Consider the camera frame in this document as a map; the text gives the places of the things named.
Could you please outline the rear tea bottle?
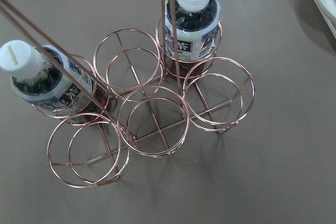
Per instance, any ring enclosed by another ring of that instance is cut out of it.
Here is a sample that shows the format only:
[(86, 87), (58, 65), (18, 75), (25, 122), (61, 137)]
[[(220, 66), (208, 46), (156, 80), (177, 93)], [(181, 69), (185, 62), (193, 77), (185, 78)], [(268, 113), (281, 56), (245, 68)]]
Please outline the rear tea bottle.
[(209, 56), (221, 13), (218, 0), (165, 0), (165, 48), (174, 56), (171, 4), (175, 4), (179, 72), (185, 77), (197, 60)]

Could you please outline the front tea bottle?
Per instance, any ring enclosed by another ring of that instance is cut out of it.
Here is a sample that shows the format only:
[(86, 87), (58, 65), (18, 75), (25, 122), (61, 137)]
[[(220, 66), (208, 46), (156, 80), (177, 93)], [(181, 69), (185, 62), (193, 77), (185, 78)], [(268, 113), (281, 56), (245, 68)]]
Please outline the front tea bottle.
[(1, 47), (1, 69), (11, 76), (14, 91), (47, 115), (65, 118), (84, 113), (75, 120), (92, 120), (101, 110), (36, 48), (22, 40)]

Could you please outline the tea bottle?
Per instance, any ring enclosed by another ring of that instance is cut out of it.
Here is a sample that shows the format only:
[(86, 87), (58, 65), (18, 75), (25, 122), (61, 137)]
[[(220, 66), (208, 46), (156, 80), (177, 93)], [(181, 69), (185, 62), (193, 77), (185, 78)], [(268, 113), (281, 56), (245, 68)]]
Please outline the tea bottle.
[(175, 4), (179, 72), (185, 77), (197, 60), (209, 56), (221, 13), (218, 0), (165, 0), (165, 48), (174, 56), (171, 4)]
[(1, 69), (11, 76), (14, 91), (47, 115), (65, 118), (84, 113), (75, 120), (92, 120), (101, 110), (36, 48), (22, 40), (1, 47)]

